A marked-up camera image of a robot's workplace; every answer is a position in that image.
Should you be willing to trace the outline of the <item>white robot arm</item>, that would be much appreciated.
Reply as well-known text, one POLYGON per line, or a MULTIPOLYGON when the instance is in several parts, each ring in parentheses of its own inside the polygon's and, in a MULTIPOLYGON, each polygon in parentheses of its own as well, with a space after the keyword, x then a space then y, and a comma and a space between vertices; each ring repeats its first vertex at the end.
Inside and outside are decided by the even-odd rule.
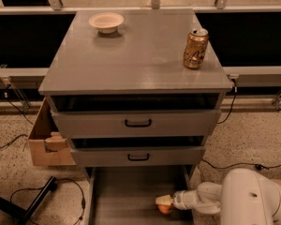
POLYGON ((155 199, 159 211, 195 210, 220 216, 221 225, 281 225, 281 180, 248 169, 234 169, 222 184, 203 182, 155 199))

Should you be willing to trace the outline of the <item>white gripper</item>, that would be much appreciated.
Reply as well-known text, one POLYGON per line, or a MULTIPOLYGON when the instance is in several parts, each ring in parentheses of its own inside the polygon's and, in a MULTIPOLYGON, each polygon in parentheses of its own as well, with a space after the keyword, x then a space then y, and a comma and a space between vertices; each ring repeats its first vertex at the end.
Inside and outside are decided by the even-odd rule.
POLYGON ((174 205, 179 210, 189 210, 189 206, 186 201, 186 190, 176 191, 171 195, 163 195, 155 198, 157 205, 174 205))

